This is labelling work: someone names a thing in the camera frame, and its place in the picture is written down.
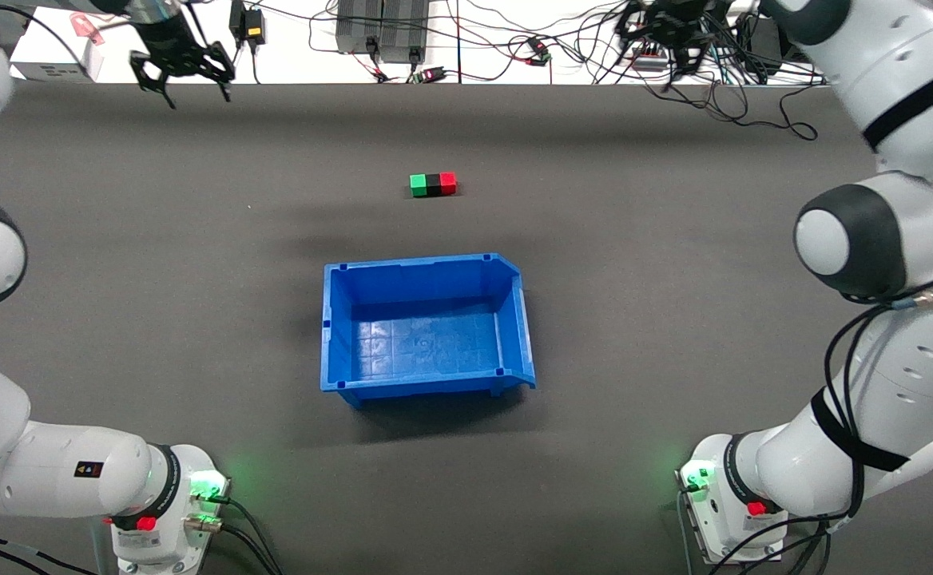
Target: blue plastic bin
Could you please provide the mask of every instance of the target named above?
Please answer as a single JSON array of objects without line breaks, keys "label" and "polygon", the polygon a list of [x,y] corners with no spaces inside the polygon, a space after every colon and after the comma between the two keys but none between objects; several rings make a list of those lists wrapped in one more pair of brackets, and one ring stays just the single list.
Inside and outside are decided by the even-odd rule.
[{"label": "blue plastic bin", "polygon": [[321,390],[364,399],[535,387],[520,270],[499,254],[324,267]]}]

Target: gray table surface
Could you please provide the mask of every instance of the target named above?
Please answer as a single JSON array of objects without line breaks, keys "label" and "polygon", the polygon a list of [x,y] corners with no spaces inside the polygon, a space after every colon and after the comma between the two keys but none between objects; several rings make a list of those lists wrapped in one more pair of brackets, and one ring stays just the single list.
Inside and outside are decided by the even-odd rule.
[{"label": "gray table surface", "polygon": [[[175,113],[20,86],[0,204],[30,269],[0,369],[38,421],[206,448],[291,574],[681,574],[672,470],[788,421],[855,310],[792,250],[805,201],[873,171],[824,89],[788,101],[814,143],[635,88],[173,90]],[[459,196],[409,199],[447,170]],[[522,269],[537,390],[361,412],[318,390],[325,263],[460,252]],[[94,565],[87,521],[0,535]],[[871,500],[829,568],[922,571],[933,473]],[[204,572],[257,571],[221,537]]]}]

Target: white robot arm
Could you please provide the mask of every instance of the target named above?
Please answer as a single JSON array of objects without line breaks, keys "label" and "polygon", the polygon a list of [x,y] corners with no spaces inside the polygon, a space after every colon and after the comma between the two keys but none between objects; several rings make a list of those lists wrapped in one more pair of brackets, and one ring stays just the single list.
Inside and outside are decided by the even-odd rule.
[{"label": "white robot arm", "polygon": [[777,559],[791,514],[832,521],[832,532],[862,500],[933,470],[933,0],[760,10],[824,70],[882,168],[811,200],[796,252],[822,283],[879,308],[862,316],[835,395],[822,388],[781,426],[708,437],[679,470],[716,564]]},{"label": "white robot arm", "polygon": [[[162,12],[170,21],[181,18],[174,0],[157,4],[176,8]],[[145,12],[149,5],[137,0],[127,12],[135,22],[152,21]],[[0,50],[0,112],[11,88],[9,62]],[[16,291],[26,266],[22,234],[0,208],[0,302]],[[0,516],[102,516],[111,524],[123,571],[195,573],[207,549],[204,529],[219,512],[218,505],[197,496],[224,495],[226,488],[225,477],[199,448],[148,444],[119,430],[31,421],[26,393],[0,374]]]}]

